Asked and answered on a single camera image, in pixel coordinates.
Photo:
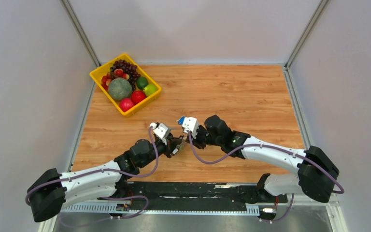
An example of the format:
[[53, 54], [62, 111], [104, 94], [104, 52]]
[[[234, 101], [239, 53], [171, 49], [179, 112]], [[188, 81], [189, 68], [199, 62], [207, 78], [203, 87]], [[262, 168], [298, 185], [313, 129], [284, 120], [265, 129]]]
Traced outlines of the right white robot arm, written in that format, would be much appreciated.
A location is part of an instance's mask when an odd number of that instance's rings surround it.
[[221, 162], [227, 157], [258, 160], [289, 171], [288, 174], [264, 174], [258, 182], [257, 197], [268, 202], [281, 194], [304, 194], [309, 198], [328, 203], [333, 193], [344, 194], [338, 182], [339, 169], [325, 152], [317, 147], [289, 148], [260, 140], [250, 134], [232, 130], [219, 116], [207, 118], [201, 125], [194, 117], [179, 121], [187, 134], [191, 149], [218, 146], [225, 156], [212, 161]]

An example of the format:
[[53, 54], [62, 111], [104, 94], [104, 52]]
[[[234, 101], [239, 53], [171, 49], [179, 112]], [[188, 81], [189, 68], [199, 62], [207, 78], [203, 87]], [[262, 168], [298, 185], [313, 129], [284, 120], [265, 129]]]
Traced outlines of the silver key with blue tag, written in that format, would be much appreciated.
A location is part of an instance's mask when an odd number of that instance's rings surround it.
[[185, 116], [181, 116], [181, 117], [177, 120], [177, 123], [178, 123], [179, 125], [182, 125], [183, 122], [184, 122], [184, 120], [185, 120]]

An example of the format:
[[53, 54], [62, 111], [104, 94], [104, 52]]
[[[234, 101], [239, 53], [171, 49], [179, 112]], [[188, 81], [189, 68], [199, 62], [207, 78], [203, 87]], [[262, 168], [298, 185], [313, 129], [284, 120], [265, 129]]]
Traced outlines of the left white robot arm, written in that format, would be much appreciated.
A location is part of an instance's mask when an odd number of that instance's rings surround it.
[[75, 203], [97, 198], [123, 200], [128, 195], [127, 179], [140, 176], [140, 169], [161, 155], [171, 157], [184, 137], [169, 134], [164, 140], [140, 139], [129, 150], [100, 166], [76, 172], [46, 170], [27, 190], [26, 203], [35, 222], [46, 221]]

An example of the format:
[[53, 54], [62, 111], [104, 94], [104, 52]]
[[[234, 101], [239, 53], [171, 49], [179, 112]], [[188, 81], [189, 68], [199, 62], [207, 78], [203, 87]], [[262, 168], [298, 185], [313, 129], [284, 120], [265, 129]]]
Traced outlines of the silver keyring bunch with keys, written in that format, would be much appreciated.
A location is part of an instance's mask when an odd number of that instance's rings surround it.
[[175, 148], [171, 153], [173, 156], [184, 149], [184, 147], [188, 144], [188, 138], [185, 135], [180, 135], [178, 138], [174, 139], [174, 143]]

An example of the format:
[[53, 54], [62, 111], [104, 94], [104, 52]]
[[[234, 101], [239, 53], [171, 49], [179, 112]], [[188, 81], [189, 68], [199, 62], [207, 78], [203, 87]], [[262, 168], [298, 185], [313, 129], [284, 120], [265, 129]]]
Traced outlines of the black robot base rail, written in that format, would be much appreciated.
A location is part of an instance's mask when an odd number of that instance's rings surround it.
[[199, 182], [128, 182], [112, 198], [145, 196], [132, 200], [132, 209], [170, 211], [243, 211], [247, 204], [287, 203], [286, 195], [270, 195], [255, 184]]

